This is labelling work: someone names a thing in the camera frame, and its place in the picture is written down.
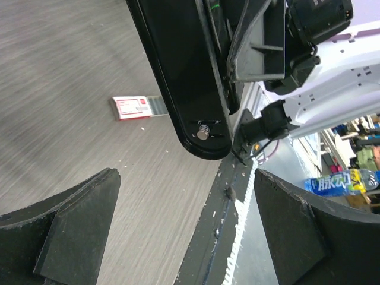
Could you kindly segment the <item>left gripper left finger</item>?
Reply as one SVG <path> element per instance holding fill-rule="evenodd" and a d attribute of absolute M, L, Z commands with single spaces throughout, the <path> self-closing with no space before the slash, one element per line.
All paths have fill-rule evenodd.
<path fill-rule="evenodd" d="M 105 168 L 1 215 L 1 284 L 96 284 L 120 186 Z"/>

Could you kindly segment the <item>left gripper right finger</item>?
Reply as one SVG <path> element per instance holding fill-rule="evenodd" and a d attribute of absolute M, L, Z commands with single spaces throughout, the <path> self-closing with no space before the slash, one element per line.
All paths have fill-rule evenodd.
<path fill-rule="evenodd" d="M 279 284 L 379 284 L 379 215 L 262 169 L 254 188 Z"/>

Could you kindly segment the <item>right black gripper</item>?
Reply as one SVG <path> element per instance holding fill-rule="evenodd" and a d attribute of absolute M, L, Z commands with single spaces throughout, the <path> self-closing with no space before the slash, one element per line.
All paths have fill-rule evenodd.
<path fill-rule="evenodd" d="M 318 45 L 350 25 L 353 4 L 351 0 L 245 1 L 227 57 L 231 81 L 284 78 L 286 12 L 290 34 L 304 45 Z"/>

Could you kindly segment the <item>black large stapler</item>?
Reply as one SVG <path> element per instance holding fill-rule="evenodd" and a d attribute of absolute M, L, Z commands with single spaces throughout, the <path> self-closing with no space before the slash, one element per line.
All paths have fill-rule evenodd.
<path fill-rule="evenodd" d="M 229 117 L 243 87 L 227 74 L 232 31 L 224 1 L 128 1 L 179 141 L 206 160 L 233 145 Z"/>

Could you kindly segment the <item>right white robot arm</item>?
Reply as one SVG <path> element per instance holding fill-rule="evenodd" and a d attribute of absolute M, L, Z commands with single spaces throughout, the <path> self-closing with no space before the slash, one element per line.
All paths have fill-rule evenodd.
<path fill-rule="evenodd" d="M 223 1 L 232 42 L 227 74 L 233 83 L 262 83 L 279 99 L 253 118 L 245 110 L 232 153 L 241 161 L 248 148 L 287 135 L 304 134 L 319 119 L 354 97 L 379 90 L 379 36 L 340 38 L 351 23 L 351 1 Z"/>

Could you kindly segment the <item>blue drink bottle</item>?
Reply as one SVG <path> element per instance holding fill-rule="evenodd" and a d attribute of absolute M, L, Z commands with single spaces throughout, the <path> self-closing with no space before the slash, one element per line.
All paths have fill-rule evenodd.
<path fill-rule="evenodd" d="M 379 186 L 379 171 L 348 169 L 304 182 L 305 190 L 322 197 L 365 194 Z"/>

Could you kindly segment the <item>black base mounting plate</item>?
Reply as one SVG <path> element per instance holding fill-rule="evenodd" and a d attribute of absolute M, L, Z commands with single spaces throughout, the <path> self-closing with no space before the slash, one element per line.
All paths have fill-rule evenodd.
<path fill-rule="evenodd" d="M 227 284 L 253 160 L 224 158 L 177 273 L 175 284 Z"/>

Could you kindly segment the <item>red staple box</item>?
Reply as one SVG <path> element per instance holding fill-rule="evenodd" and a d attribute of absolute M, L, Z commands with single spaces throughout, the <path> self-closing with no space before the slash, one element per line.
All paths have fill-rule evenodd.
<path fill-rule="evenodd" d="M 109 103 L 117 121 L 169 114 L 161 96 L 114 96 L 109 99 Z"/>

